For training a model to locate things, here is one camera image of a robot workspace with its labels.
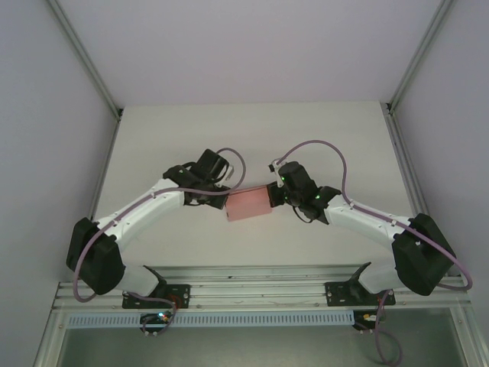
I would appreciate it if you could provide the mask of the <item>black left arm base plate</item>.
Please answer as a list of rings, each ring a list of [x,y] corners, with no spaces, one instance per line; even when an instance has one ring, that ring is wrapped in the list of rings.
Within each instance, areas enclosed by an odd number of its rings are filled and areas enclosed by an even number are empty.
[[[177,309],[187,309],[189,306],[190,286],[188,284],[165,284],[157,286],[155,290],[147,295],[147,298],[164,299],[172,303]],[[123,293],[123,309],[170,309],[172,306],[168,303],[154,300],[142,300],[128,293]]]

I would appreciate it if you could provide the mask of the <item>aluminium mounting rail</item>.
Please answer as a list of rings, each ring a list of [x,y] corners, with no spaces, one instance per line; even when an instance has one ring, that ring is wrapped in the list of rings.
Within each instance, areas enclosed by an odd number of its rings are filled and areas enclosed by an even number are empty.
[[[347,281],[360,265],[274,267],[156,267],[170,284],[190,286],[189,309],[197,311],[326,310],[324,283]],[[419,296],[405,287],[395,290],[393,309],[470,307],[467,293],[436,288]],[[51,310],[123,311],[121,291],[111,291],[88,303],[73,296],[70,282],[58,285]]]

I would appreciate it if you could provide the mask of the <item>aluminium frame post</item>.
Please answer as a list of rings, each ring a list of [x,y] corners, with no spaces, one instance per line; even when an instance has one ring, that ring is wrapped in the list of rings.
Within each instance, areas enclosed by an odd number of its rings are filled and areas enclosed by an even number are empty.
[[[45,0],[45,2],[52,11],[53,16],[55,17],[62,32],[65,34],[68,43],[76,54],[77,59],[88,73],[92,84],[101,96],[103,102],[109,109],[112,116],[115,118],[115,121],[120,122],[123,109],[115,102],[105,81],[90,57],[88,50],[83,44],[81,37],[78,35],[78,32],[74,28],[68,14],[64,10],[60,0]]]
[[[434,45],[437,37],[441,33],[444,24],[449,18],[450,13],[457,4],[458,0],[440,0],[436,7],[436,10],[431,17],[428,26],[426,27],[416,49],[410,61],[397,84],[390,101],[386,104],[387,111],[390,115],[393,115],[396,109],[400,106],[406,95],[409,87],[416,78],[420,67],[428,57],[432,46]]]

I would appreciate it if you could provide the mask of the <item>small circuit board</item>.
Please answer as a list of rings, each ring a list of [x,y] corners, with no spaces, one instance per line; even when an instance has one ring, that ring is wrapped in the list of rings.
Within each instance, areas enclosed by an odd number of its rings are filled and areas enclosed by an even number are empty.
[[[158,312],[158,313],[143,313],[140,317],[140,324],[146,327],[163,327],[167,325],[173,318],[173,313]]]
[[[385,321],[385,316],[383,314],[380,317],[377,317],[376,313],[369,310],[355,310],[353,317],[353,327],[360,332],[368,331],[372,333],[376,328],[375,324],[377,320],[379,320],[379,323]]]

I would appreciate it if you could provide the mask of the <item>small right circuit board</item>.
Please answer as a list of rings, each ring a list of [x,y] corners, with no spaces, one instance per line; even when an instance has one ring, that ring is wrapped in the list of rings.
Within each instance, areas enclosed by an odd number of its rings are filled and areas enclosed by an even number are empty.
[[[375,324],[377,320],[379,320],[379,323],[385,321],[385,316],[383,314],[380,317],[377,317],[376,313],[369,310],[355,310],[353,317],[353,327],[360,332],[368,331],[372,333],[376,328]]]

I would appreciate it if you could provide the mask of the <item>pink paper box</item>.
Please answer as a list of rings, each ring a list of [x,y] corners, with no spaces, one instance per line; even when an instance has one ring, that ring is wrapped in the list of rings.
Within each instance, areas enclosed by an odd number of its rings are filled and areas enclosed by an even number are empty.
[[[229,222],[272,213],[267,187],[251,187],[231,193],[225,211]]]

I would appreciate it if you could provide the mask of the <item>grey metal panel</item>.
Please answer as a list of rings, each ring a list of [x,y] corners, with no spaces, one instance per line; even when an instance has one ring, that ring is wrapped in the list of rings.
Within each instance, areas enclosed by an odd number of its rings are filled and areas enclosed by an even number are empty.
[[[71,329],[51,316],[33,367],[489,367],[470,311],[389,310],[380,334],[352,326]]]

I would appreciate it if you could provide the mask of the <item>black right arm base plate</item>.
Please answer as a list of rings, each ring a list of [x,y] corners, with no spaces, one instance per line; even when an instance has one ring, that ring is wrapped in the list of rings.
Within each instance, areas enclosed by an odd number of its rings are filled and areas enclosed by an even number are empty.
[[[325,283],[325,296],[329,307],[378,306],[382,300],[383,294],[383,292],[372,294],[356,281]]]

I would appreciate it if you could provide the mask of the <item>small left circuit board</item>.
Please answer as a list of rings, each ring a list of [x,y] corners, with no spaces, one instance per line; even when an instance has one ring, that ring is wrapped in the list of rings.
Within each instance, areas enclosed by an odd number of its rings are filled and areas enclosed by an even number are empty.
[[[173,318],[173,313],[158,312],[158,313],[143,313],[140,317],[140,324],[146,327],[163,327],[167,325]]]

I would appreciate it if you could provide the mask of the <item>aluminium table side rail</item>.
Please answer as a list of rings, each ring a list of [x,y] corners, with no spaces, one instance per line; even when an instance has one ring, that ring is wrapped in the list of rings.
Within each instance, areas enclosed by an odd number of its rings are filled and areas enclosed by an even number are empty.
[[[407,228],[394,240],[394,257],[400,260],[403,270],[414,270],[419,278],[436,284],[453,266],[453,262],[441,250],[450,255],[455,253],[435,220],[429,216],[400,127],[390,106],[382,103],[381,109],[413,211]]]

